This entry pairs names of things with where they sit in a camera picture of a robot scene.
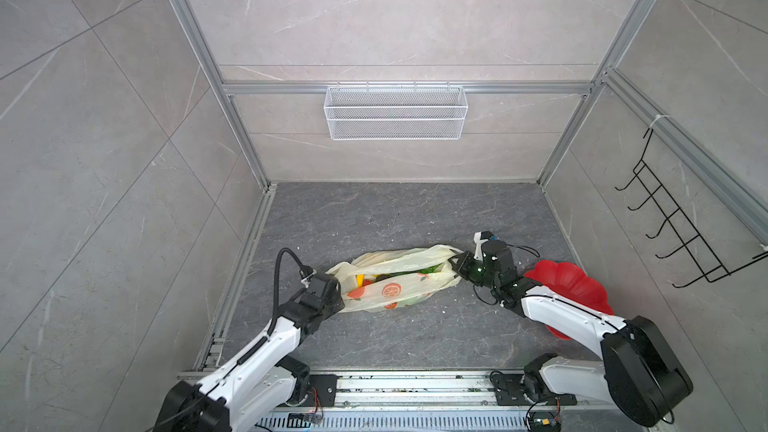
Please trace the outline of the cream plastic bag orange prints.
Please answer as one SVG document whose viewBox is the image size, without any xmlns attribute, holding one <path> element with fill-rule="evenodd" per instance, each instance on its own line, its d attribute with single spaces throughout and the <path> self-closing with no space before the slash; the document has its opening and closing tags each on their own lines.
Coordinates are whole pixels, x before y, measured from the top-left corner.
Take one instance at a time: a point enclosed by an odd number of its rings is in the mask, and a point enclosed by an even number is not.
<svg viewBox="0 0 768 432">
<path fill-rule="evenodd" d="M 363 254 L 351 262 L 341 262 L 328 270 L 340 283 L 345 313 L 382 312 L 423 302 L 434 294 L 461 282 L 449 260 L 461 251 L 448 245 L 378 251 Z M 396 272 L 414 271 L 444 264 L 441 272 L 425 276 L 390 278 Z M 363 275 L 362 287 L 356 276 Z"/>
</svg>

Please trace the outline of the red flower-shaped plate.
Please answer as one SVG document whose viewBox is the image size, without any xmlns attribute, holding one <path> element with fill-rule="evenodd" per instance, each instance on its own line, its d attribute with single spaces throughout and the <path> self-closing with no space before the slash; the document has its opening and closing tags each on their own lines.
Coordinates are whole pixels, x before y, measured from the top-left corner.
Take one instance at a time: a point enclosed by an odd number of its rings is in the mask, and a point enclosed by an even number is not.
<svg viewBox="0 0 768 432">
<path fill-rule="evenodd" d="M 583 308 L 595 310 L 596 314 L 606 316 L 614 314 L 602 284 L 589 277 L 575 264 L 541 260 L 524 276 L 548 287 L 563 299 L 577 302 Z"/>
</svg>

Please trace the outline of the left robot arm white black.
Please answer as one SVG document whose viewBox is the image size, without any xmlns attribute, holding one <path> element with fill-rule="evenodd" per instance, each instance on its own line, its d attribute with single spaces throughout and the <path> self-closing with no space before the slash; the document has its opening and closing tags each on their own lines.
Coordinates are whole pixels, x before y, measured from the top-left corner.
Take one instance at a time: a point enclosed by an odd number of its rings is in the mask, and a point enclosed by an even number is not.
<svg viewBox="0 0 768 432">
<path fill-rule="evenodd" d="M 276 407 L 303 404 L 310 395 L 310 368 L 291 353 L 344 307 L 335 277 L 321 273 L 306 282 L 233 358 L 194 384 L 177 383 L 152 429 L 249 431 Z"/>
</svg>

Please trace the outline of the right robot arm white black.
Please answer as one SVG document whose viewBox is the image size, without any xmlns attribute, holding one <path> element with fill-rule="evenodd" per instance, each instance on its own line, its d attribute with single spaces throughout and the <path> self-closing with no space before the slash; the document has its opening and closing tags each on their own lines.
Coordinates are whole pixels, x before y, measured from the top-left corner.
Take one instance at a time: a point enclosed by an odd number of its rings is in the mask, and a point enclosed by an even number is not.
<svg viewBox="0 0 768 432">
<path fill-rule="evenodd" d="M 518 385 L 492 372 L 489 378 L 499 393 L 518 391 L 532 407 L 560 406 L 565 396 L 582 396 L 611 403 L 644 427 L 674 423 L 675 407 L 694 386 L 653 321 L 615 315 L 605 288 L 572 263 L 540 260 L 520 273 L 513 245 L 488 231 L 474 241 L 473 251 L 449 260 L 462 279 L 488 289 L 492 304 L 545 325 L 597 357 L 584 361 L 543 354 L 525 366 Z"/>
</svg>

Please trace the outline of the green fake grape bunch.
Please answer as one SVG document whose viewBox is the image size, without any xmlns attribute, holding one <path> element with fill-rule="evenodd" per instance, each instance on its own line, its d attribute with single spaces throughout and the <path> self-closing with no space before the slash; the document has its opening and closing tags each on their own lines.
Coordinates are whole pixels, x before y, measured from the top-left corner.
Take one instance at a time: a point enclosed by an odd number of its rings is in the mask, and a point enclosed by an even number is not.
<svg viewBox="0 0 768 432">
<path fill-rule="evenodd" d="M 389 275 L 389 277 L 393 278 L 393 277 L 400 277 L 400 276 L 406 276 L 406 275 L 421 275 L 421 276 L 425 276 L 425 275 L 441 272 L 443 267 L 444 267 L 444 264 L 438 264 L 438 265 L 434 265 L 434 266 L 431 266 L 431 267 L 427 267 L 427 268 L 423 268 L 423 269 L 419 269 L 419 270 L 414 270 L 414 271 L 392 273 L 392 274 Z"/>
</svg>

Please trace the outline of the white zip tie upper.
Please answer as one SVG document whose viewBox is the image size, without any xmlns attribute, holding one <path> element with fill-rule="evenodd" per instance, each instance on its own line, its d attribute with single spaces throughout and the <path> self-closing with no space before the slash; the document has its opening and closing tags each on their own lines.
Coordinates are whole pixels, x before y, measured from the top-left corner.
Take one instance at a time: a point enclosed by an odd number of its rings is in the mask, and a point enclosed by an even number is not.
<svg viewBox="0 0 768 432">
<path fill-rule="evenodd" d="M 670 116 L 670 115 L 668 115 L 668 114 L 656 114 L 656 115 L 655 115 L 655 117 L 653 118 L 653 120 L 651 121 L 651 123 L 648 125 L 648 130 L 649 130 L 649 131 L 650 131 L 650 130 L 653 130 L 653 128 L 654 128 L 654 125 L 655 125 L 657 122 L 659 122 L 659 121 L 660 121 L 660 120 L 662 120 L 662 119 L 668 119 L 668 118 L 671 118 L 671 116 Z"/>
</svg>

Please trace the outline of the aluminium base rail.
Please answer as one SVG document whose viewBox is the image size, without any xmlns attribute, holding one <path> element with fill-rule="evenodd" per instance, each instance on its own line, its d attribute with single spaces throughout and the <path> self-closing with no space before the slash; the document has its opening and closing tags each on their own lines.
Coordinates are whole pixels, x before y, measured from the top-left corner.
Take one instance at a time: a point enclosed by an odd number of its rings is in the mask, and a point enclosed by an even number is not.
<svg viewBox="0 0 768 432">
<path fill-rule="evenodd" d="M 638 431 L 615 406 L 562 395 L 533 403 L 518 370 L 318 371 L 284 368 L 242 407 L 211 399 L 189 431 Z"/>
</svg>

